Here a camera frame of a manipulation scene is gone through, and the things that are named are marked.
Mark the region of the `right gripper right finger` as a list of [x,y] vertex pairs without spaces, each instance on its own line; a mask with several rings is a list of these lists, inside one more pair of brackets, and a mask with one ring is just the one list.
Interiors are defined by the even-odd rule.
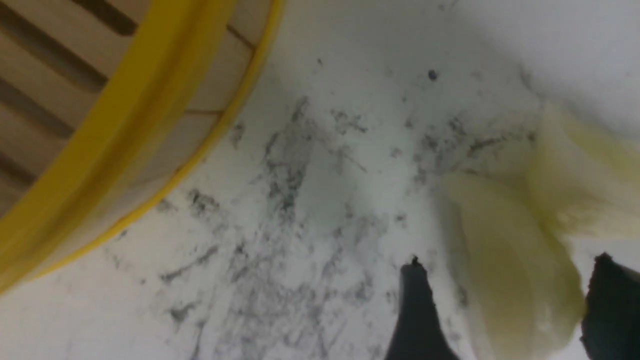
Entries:
[[640,275],[606,252],[594,259],[581,330],[590,360],[640,358]]

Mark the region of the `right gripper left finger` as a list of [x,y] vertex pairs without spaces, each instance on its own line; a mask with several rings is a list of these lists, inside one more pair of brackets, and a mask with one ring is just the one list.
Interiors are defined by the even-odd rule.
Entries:
[[442,332],[428,272],[413,256],[400,268],[398,317],[387,360],[457,360]]

